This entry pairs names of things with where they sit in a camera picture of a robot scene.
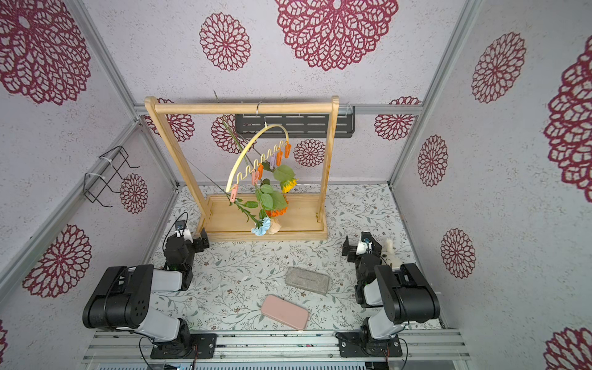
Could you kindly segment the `peach rose with stem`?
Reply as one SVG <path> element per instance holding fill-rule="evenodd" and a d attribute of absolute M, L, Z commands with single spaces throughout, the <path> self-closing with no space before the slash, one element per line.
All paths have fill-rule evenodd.
<path fill-rule="evenodd" d="M 259 154 L 259 159 L 251 160 L 248 157 L 248 152 L 254 146 L 259 134 L 256 134 L 251 141 L 243 145 L 238 139 L 238 133 L 230 125 L 230 117 L 223 116 L 222 123 L 237 148 L 241 149 L 240 156 L 229 176 L 230 180 L 228 181 L 225 194 L 230 205 L 235 205 L 240 212 L 247 216 L 248 220 L 254 222 L 254 228 L 251 230 L 253 234 L 259 237 L 265 234 L 271 234 L 272 224 L 274 223 L 273 218 L 282 215 L 288 206 L 285 199 L 275 200 L 274 196 L 279 194 L 279 192 L 273 186 L 264 183 L 262 179 L 262 171 L 265 169 L 263 166 L 264 160 L 269 159 L 274 152 Z M 238 199 L 239 183 L 249 174 L 255 176 L 254 188 L 256 200 L 246 201 Z"/>

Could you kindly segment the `blue flower with stem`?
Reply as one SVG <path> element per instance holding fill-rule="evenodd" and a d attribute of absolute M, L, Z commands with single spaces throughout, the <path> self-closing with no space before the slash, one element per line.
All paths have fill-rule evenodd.
<path fill-rule="evenodd" d="M 214 182 L 210 177 L 208 177 L 208 175 L 205 174 L 205 172 L 203 172 L 199 167 L 197 167 L 195 164 L 193 164 L 190 160 L 188 160 L 189 165 L 191 165 L 194 169 L 196 169 L 199 173 L 201 173 L 202 175 L 205 175 L 205 177 L 215 186 L 217 187 L 222 194 L 228 199 L 229 205 L 230 206 L 235 206 L 237 209 L 239 209 L 240 212 L 242 212 L 242 214 L 244 214 L 247 218 L 247 221 L 252 221 L 254 223 L 255 228 L 251 230 L 251 232 L 257 236 L 263 236 L 265 234 L 268 233 L 268 231 L 270 231 L 271 229 L 271 218 L 268 216 L 264 216 L 263 214 L 264 212 L 262 211 L 260 213 L 259 217 L 254 216 L 254 214 L 251 213 L 252 209 L 255 209 L 257 206 L 259 206 L 259 203 L 256 201 L 243 201 L 242 199 L 237 198 L 235 203 L 231 203 L 230 202 L 230 191 L 225 191 L 220 185 L 218 185 L 216 182 Z"/>

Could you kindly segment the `orange flower with stem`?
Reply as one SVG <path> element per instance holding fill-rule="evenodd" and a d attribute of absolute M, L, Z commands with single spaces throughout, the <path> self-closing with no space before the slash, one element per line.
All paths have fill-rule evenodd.
<path fill-rule="evenodd" d="M 260 164 L 264 163 L 262 160 L 251 161 L 247 159 L 248 167 L 251 168 L 251 172 L 257 171 Z M 288 208 L 288 201 L 283 192 L 280 192 L 270 185 L 268 179 L 259 180 L 254 186 L 256 202 L 259 203 L 255 209 L 251 210 L 254 216 L 259 217 L 263 211 L 263 217 L 268 216 L 270 218 L 280 216 L 284 214 Z"/>

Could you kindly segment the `yellow sunflower with stem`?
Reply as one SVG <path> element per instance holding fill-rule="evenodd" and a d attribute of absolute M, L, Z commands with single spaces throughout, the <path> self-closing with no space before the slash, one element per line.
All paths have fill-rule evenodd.
<path fill-rule="evenodd" d="M 280 187 L 284 194 L 289 193 L 298 185 L 298 179 L 295 177 L 293 169 L 285 164 L 271 168 L 270 163 L 262 163 L 265 171 L 273 173 L 274 179 L 280 183 Z"/>

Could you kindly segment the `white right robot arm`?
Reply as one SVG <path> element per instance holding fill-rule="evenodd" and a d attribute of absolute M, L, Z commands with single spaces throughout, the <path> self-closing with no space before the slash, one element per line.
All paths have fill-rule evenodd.
<path fill-rule="evenodd" d="M 388 264 L 382 245 L 371 233 L 363 232 L 357 245 L 345 240 L 342 256 L 355 265 L 357 303 L 379 310 L 363 322 L 360 345 L 385 348 L 411 322 L 439 318 L 439 299 L 419 267 L 401 264 L 395 268 Z"/>

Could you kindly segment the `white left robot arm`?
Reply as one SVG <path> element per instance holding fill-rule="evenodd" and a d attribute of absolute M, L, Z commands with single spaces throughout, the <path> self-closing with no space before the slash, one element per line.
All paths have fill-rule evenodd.
<path fill-rule="evenodd" d="M 105 331 L 130 331 L 173 351 L 190 347 L 191 334 L 183 319 L 153 308 L 153 293 L 186 291 L 194 277 L 194 256 L 210 247 L 208 234 L 192 238 L 178 229 L 165 240 L 163 268 L 154 265 L 107 268 L 83 308 L 83 325 Z"/>

